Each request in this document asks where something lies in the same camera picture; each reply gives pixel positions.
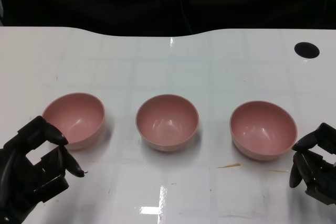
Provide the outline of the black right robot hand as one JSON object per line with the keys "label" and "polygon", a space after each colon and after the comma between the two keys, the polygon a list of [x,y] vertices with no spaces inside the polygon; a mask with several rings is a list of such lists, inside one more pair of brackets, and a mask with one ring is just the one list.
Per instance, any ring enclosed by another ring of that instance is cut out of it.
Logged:
{"label": "black right robot hand", "polygon": [[335,204],[335,165],[323,156],[311,151],[315,146],[335,154],[335,128],[326,123],[302,137],[292,150],[293,165],[290,172],[289,187],[295,188],[302,181],[307,186],[305,193],[326,205]]}

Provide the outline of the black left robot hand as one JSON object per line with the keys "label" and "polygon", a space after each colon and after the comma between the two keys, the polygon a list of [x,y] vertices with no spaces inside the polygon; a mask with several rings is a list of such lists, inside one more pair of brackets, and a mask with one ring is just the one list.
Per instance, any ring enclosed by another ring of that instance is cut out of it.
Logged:
{"label": "black left robot hand", "polygon": [[[32,164],[26,155],[46,141],[56,148]],[[38,203],[65,191],[66,172],[84,177],[67,144],[55,126],[37,116],[1,148],[1,223],[23,223]]]}

